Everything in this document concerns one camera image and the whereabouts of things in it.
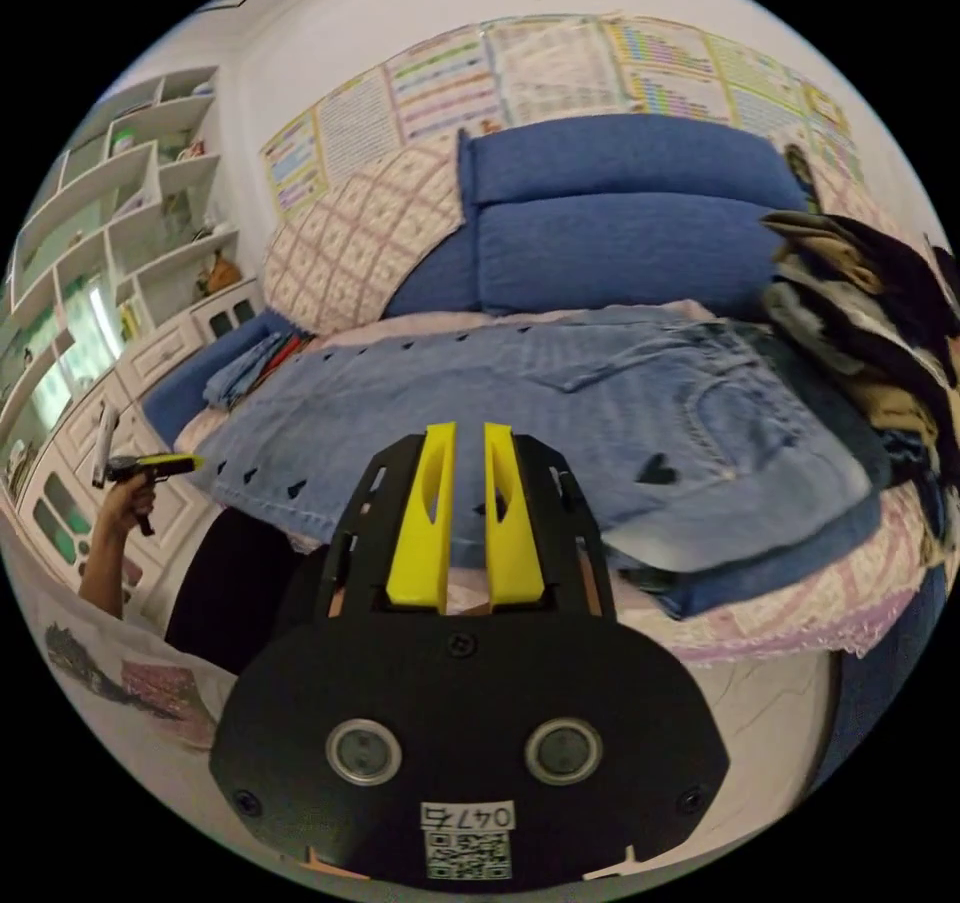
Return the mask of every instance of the qr code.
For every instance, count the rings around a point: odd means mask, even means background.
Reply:
[[[509,880],[509,833],[425,833],[432,880]]]

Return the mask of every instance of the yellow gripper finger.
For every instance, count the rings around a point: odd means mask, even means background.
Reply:
[[[456,435],[456,423],[427,427],[387,580],[394,606],[447,611]]]
[[[192,453],[153,453],[150,456],[138,457],[141,466],[160,467],[173,470],[176,473],[190,473],[203,466],[203,457]]]
[[[536,603],[543,596],[543,573],[513,432],[509,426],[485,423],[483,435],[490,606]],[[498,493],[502,508],[497,506]]]

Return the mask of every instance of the blue sofa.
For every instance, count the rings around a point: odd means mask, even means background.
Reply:
[[[806,209],[765,140],[660,116],[582,117],[471,140],[461,136],[465,224],[434,249],[386,317],[435,311],[546,312],[693,298],[762,318],[777,237],[771,209]],[[207,379],[277,330],[267,311],[178,367],[144,399],[173,443],[203,407]],[[902,686],[944,602],[942,570],[863,660],[839,657],[832,733],[814,785],[864,738]]]

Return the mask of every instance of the bed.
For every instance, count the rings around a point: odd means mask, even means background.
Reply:
[[[474,140],[441,135],[406,148],[401,159],[400,167],[394,158],[378,161],[278,231],[264,265],[271,309],[145,398],[146,415],[169,445],[211,445],[244,405],[233,414],[211,409],[207,382],[264,339],[298,328],[316,334],[301,351],[308,354],[550,323],[608,307],[702,307],[762,322],[758,301],[778,239],[758,221],[806,206],[767,141],[666,117],[556,120]],[[415,180],[415,192],[398,196],[399,179]],[[845,190],[835,179],[830,185],[832,193]],[[346,235],[331,247],[323,240],[334,211]],[[858,207],[861,217],[868,212]],[[360,230],[368,243],[391,247],[362,278],[364,254],[346,239]],[[323,240],[314,238],[321,232]],[[777,819],[869,732],[922,651],[956,570],[922,565],[922,533],[906,485],[881,494],[879,528],[862,545],[761,598],[678,620],[615,581],[621,622],[691,668],[728,742],[746,725],[745,707],[759,712],[785,693],[803,701],[781,714],[795,732],[733,744],[734,771],[711,808],[714,822],[674,853],[708,852]],[[291,535],[305,550],[317,542]],[[476,606],[483,590],[482,573],[452,573],[448,611]],[[744,810],[744,794],[764,787],[766,802],[754,799]]]

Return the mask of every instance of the screw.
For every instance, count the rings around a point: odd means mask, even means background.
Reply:
[[[687,790],[677,800],[677,810],[685,816],[696,813],[703,806],[703,790],[699,786]]]
[[[259,816],[263,812],[260,801],[249,790],[238,790],[233,802],[244,816]]]
[[[454,633],[447,639],[447,652],[455,660],[473,656],[477,652],[477,638],[471,633]]]

